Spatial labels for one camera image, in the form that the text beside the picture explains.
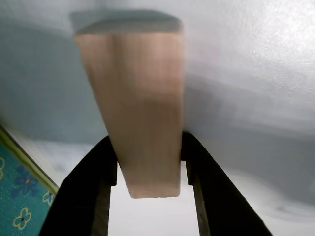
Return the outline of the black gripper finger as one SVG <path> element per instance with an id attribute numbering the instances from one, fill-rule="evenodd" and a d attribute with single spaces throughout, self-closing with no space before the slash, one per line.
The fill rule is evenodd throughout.
<path id="1" fill-rule="evenodd" d="M 193 187 L 201 236 L 269 236 L 271 232 L 206 148 L 182 134 L 181 159 Z"/>
<path id="2" fill-rule="evenodd" d="M 39 234 L 106 236 L 117 165 L 110 139 L 105 137 L 63 180 Z"/>

